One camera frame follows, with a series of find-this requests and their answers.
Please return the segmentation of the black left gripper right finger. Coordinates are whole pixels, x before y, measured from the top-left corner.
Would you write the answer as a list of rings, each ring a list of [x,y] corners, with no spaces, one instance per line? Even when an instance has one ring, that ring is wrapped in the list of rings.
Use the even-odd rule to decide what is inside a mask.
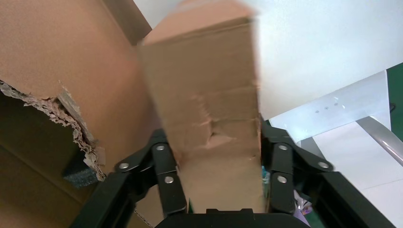
[[[286,130],[264,120],[261,164],[269,172],[268,213],[293,215],[298,192],[326,228],[394,227],[330,162],[300,148]]]

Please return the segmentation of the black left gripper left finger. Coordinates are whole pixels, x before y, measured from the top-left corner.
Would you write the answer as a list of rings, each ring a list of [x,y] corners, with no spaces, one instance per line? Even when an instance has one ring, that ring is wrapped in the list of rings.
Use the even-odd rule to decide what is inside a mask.
[[[137,203],[158,186],[164,218],[187,212],[177,163],[163,129],[146,146],[123,159],[101,182],[71,224],[72,228],[125,228]]]

